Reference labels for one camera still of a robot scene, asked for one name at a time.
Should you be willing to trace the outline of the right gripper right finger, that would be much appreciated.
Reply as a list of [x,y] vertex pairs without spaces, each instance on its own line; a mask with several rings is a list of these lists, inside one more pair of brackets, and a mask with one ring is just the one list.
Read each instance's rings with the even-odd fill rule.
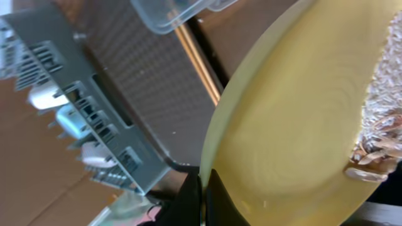
[[212,170],[205,191],[206,225],[250,226],[230,198],[219,174]]

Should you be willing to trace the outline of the cream plastic cup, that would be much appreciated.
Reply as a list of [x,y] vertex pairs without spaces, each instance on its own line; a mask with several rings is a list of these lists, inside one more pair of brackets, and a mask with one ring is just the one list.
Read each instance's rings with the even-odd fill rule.
[[69,103],[65,95],[60,94],[59,87],[52,81],[34,86],[28,95],[28,102],[38,110],[58,107]]

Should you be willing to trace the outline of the yellow plate with crumbs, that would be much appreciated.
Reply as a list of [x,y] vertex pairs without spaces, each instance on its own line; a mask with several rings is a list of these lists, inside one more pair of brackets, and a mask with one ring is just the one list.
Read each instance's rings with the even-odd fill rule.
[[380,183],[345,175],[362,106],[400,1],[297,1],[227,84],[205,137],[250,225],[341,225]]

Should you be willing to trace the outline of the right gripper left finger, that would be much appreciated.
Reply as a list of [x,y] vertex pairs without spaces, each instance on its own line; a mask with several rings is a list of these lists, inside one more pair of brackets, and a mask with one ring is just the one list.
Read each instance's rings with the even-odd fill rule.
[[162,201],[161,212],[157,214],[157,226],[201,226],[201,188],[197,172],[190,172],[179,192],[173,196],[154,191],[153,197]]

